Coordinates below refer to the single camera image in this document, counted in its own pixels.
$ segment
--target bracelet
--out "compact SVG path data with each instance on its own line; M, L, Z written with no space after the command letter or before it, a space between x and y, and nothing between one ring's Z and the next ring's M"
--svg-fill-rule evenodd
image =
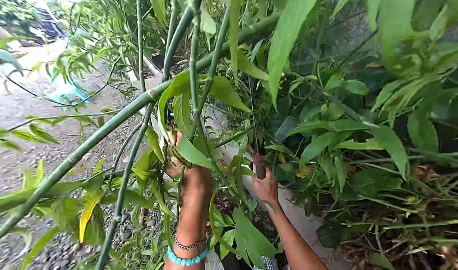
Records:
M202 252L199 255L197 255L196 257L191 258L191 259L182 259L182 258L177 257L177 255L172 251L170 245L167 246L167 256L169 257L169 259L172 262L178 265L181 265L181 266L191 266L196 263L199 263L207 256L208 252L209 252L209 249L207 248L207 246L205 246L204 250L202 250Z
M198 245L200 243L203 243L204 241L205 241L205 239L203 239L203 240L201 240L199 242L192 243L192 244L190 244L188 246L187 245L184 246L183 244L179 243L179 241L177 241L177 235L174 236L174 242L176 243L177 247L179 249L183 249L183 250L191 249L191 248L195 247L196 245Z

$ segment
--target silver chain bracelet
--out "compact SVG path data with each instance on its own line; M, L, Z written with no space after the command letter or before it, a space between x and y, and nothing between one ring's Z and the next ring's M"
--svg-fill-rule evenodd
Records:
M188 250L188 249L191 249L191 248L195 247L198 244L201 244L201 243L205 242L205 239L203 239L203 240L201 240L199 242L192 243L192 244L190 244L188 246L187 245L184 246L183 244L179 243L179 241L177 241L177 235L176 235L176 236L174 236L174 242L176 243L176 245L177 245L177 247L179 249Z

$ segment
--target checkered cloth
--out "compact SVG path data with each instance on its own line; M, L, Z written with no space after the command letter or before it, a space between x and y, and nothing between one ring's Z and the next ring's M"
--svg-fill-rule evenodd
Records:
M262 261L265 264L265 269L266 270L279 270L277 267L277 261L275 260L274 257L266 257L266 256L261 256ZM253 270L263 270L261 268L258 268L257 266L254 265Z

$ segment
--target turquoise bead bracelet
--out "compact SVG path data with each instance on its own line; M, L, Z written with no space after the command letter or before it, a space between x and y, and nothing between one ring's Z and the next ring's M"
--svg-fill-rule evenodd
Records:
M170 247L170 245L167 246L167 255L169 256L170 260L181 266L191 266L196 263L199 263L207 256L208 252L209 252L209 249L207 248L207 246L205 246L204 250L202 250L202 252L195 258L181 259L177 257L177 255L172 251L172 248Z

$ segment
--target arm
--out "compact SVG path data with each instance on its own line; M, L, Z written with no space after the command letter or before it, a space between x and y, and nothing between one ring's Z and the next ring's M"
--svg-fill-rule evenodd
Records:
M277 179L274 177L271 183L271 175L271 170L266 167L265 178L259 180L254 175L253 185L257 196L265 203L269 215L279 232L289 266L293 270L328 270L327 266L300 236L282 211L277 197Z
M166 168L166 173L174 178L181 173L181 169L170 164ZM211 172L197 165L194 165L192 169L186 169L182 182L182 209L176 231L176 237L180 244L189 246L205 239L205 226L210 199ZM175 243L172 245L174 253L182 259L194 258L203 249L204 243L197 244L188 250L180 249ZM192 266L181 266L167 259L164 270L203 270L204 266L204 261Z

